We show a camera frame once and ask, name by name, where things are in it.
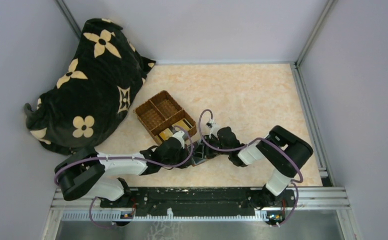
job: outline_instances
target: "metal frame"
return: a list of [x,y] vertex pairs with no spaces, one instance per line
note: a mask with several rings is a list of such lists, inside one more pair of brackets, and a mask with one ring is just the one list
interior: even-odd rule
[[[260,190],[260,187],[252,187],[251,190]],[[61,193],[61,189],[57,188],[54,194],[54,199],[51,203],[50,212],[45,226],[43,240],[55,240],[59,223],[61,221],[89,221],[89,207],[92,202],[91,198],[82,197],[74,201],[65,201]],[[279,207],[265,207],[261,210],[256,210],[254,216],[221,216],[221,217],[178,217],[173,216],[172,212],[168,211],[167,216],[144,216],[134,217],[133,219],[121,219],[122,213],[130,213],[131,208],[101,208],[100,201],[93,205],[92,215],[96,222],[110,221],[134,221],[134,222],[239,222],[239,221],[263,221],[266,220],[266,211],[279,211]],[[300,187],[299,199],[296,211],[323,211],[337,210],[339,214],[343,214],[344,223],[341,225],[344,236],[349,236],[354,231],[347,232],[350,225],[347,224],[349,215],[347,211],[351,210],[350,202],[347,193],[343,187]]]
[[[54,0],[64,17],[67,19],[70,27],[73,29],[74,33],[78,38],[80,38],[81,30],[72,16],[70,10],[65,4],[64,0]],[[329,13],[334,8],[335,4],[338,0],[328,0],[327,4],[319,17],[315,27],[313,28],[305,46],[303,47],[298,60],[296,62],[290,63],[294,81],[296,84],[296,88],[298,91],[298,95],[300,98],[301,106],[304,112],[304,116],[306,119],[306,124],[308,127],[310,138],[313,142],[316,159],[318,162],[319,172],[321,174],[322,179],[329,178],[330,184],[335,186],[335,180],[332,176],[332,171],[328,162],[328,156],[325,150],[324,143],[322,141],[321,133],[319,130],[319,126],[314,115],[313,107],[309,98],[309,94],[307,91],[307,86],[304,82],[304,78],[301,73],[301,65],[304,62],[305,57],[307,56],[310,49],[313,47],[313,44],[323,29],[324,24],[328,18]],[[86,214],[88,212],[91,199],[81,198],[75,201],[65,201],[62,198],[62,194],[60,189],[56,190],[54,195],[54,199],[51,203],[51,208],[49,211],[47,223],[45,225],[43,240],[54,240],[59,223],[61,220],[68,220],[71,218],[77,218],[80,221],[86,220]],[[343,232],[344,238],[346,240],[360,240],[361,235],[358,229],[357,223],[355,221],[353,212],[351,210],[350,203],[348,201],[347,194],[343,187],[301,187],[299,194],[299,207],[297,208],[299,211],[303,210],[336,210],[340,229]],[[272,211],[278,210],[275,208],[264,208],[263,211]],[[108,208],[107,210],[103,210],[99,207],[99,202],[94,204],[93,213],[98,214],[95,217],[96,221],[101,221],[101,218],[109,221],[112,219],[112,213],[120,213],[121,212],[130,212],[129,208]],[[248,219],[249,221],[254,221],[255,219],[263,219],[261,212],[257,213],[256,216],[252,216],[252,218]],[[180,219],[177,217],[173,217],[173,215],[168,214],[168,216],[164,217],[152,217],[152,218],[135,218],[135,221],[194,221],[194,218],[184,218]],[[200,221],[212,221],[211,218],[197,218]],[[239,221],[240,219],[237,217],[234,218],[222,218],[219,221]]]

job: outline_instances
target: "gray wall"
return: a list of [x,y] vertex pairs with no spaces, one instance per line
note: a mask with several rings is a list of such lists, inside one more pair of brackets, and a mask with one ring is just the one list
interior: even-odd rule
[[110,18],[161,64],[294,61],[327,0],[65,0],[80,26]]
[[364,239],[388,239],[388,1],[339,1],[301,69]]
[[0,0],[0,240],[42,234],[63,157],[25,129],[23,104],[54,86],[76,46],[53,0]]

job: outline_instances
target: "wicker basket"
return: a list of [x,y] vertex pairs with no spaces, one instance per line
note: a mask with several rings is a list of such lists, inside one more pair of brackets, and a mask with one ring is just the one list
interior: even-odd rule
[[137,107],[134,112],[157,144],[162,143],[158,135],[182,119],[186,119],[192,126],[188,131],[190,137],[197,133],[197,123],[165,90]]

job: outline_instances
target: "black cushion with floral pattern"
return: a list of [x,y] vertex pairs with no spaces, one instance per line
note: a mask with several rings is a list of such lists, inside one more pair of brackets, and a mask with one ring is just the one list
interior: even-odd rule
[[88,20],[68,72],[40,96],[37,110],[25,104],[26,127],[44,148],[69,155],[97,146],[128,114],[155,61],[121,30],[107,19]]

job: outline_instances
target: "beige flower pattern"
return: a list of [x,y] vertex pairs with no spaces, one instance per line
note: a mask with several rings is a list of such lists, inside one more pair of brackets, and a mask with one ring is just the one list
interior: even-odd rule
[[57,89],[63,85],[63,83],[66,83],[72,79],[88,79],[88,77],[82,72],[82,71],[76,71],[76,67],[78,64],[77,58],[74,59],[70,65],[69,65],[69,71],[62,77],[60,77],[57,81]]
[[107,49],[111,54],[115,55],[118,58],[122,58],[120,56],[119,51],[113,44],[110,43],[111,40],[111,32],[107,30],[101,31],[100,36],[94,33],[85,32],[83,34],[88,40],[93,41],[95,43],[94,45],[94,57],[98,57],[102,55],[105,50]]
[[73,136],[75,138],[80,138],[81,136],[90,138],[94,134],[94,130],[92,129],[94,123],[95,119],[93,116],[86,116],[85,119],[81,116],[76,116],[73,119],[73,126],[76,128],[76,130],[73,131]]
[[130,87],[128,87],[127,89],[123,89],[117,86],[117,89],[119,89],[119,94],[120,94],[119,110],[117,110],[117,113],[121,111],[127,111],[130,106],[130,96],[129,96]]
[[129,42],[129,40],[128,40],[128,43],[129,43],[129,46],[132,49],[132,51],[136,51],[135,47]]
[[41,99],[38,98],[38,101],[36,102],[36,110],[38,110],[41,107],[41,104],[42,104]]
[[43,139],[43,137],[45,137],[46,133],[47,133],[47,128],[43,128],[43,129],[40,129],[40,130],[32,130],[30,131],[30,133],[36,138],[38,139],[39,141],[41,142],[44,142],[48,145],[51,144],[51,141],[48,141],[48,140],[45,140]]
[[112,20],[106,19],[106,18],[102,18],[101,20],[103,20],[104,22],[107,22],[109,24],[114,23]]

